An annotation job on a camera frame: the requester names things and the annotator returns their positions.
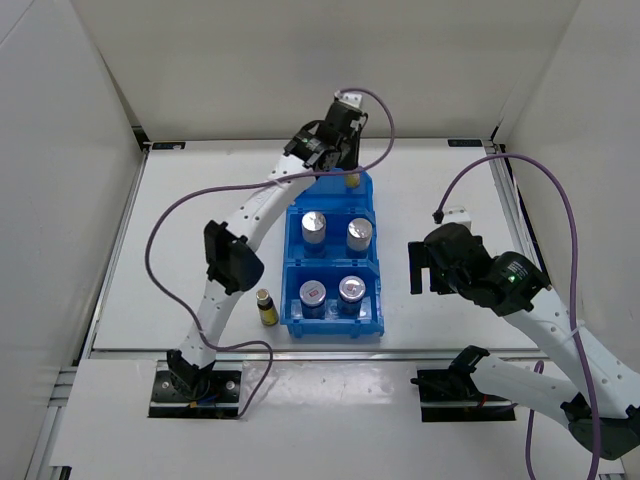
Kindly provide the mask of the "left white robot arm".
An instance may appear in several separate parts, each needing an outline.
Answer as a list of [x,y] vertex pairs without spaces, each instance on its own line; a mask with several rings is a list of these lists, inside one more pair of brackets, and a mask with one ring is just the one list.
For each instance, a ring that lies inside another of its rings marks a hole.
[[324,119],[305,125],[287,143],[268,185],[226,220],[205,226],[207,280],[197,320],[180,346],[167,352],[172,384],[186,399],[198,401],[213,389],[215,347],[238,300],[264,273],[257,251],[267,232],[318,174],[358,166],[359,140],[368,118],[361,103],[360,94],[339,93]]

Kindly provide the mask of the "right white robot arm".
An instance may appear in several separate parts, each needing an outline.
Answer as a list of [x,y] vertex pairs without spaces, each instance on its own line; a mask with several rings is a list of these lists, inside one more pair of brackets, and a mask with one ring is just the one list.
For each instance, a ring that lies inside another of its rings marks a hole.
[[491,256],[463,224],[444,224],[408,245],[410,288],[422,292],[422,272],[439,295],[457,294],[489,309],[532,340],[563,372],[545,378],[470,345],[432,384],[451,400],[497,396],[531,408],[565,427],[585,449],[616,460],[639,445],[639,375],[569,310],[549,278],[525,256]]

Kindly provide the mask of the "red-lid sauce jar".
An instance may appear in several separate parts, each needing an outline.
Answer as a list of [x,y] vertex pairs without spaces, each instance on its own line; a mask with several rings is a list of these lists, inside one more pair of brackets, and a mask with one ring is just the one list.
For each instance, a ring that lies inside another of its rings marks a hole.
[[304,318],[320,319],[325,316],[326,288],[319,280],[308,280],[299,289],[301,312]]
[[366,294],[364,280],[356,275],[345,276],[338,286],[337,308],[344,316],[358,316]]

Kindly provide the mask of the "tall white blue shaker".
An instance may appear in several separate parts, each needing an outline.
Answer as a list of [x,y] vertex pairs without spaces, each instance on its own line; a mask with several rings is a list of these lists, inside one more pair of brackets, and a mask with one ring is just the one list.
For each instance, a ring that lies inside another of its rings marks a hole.
[[306,257],[325,256],[326,229],[326,217],[321,212],[309,211],[302,216],[301,232]]
[[367,258],[373,239],[373,225],[366,218],[354,218],[347,226],[346,254],[349,258]]

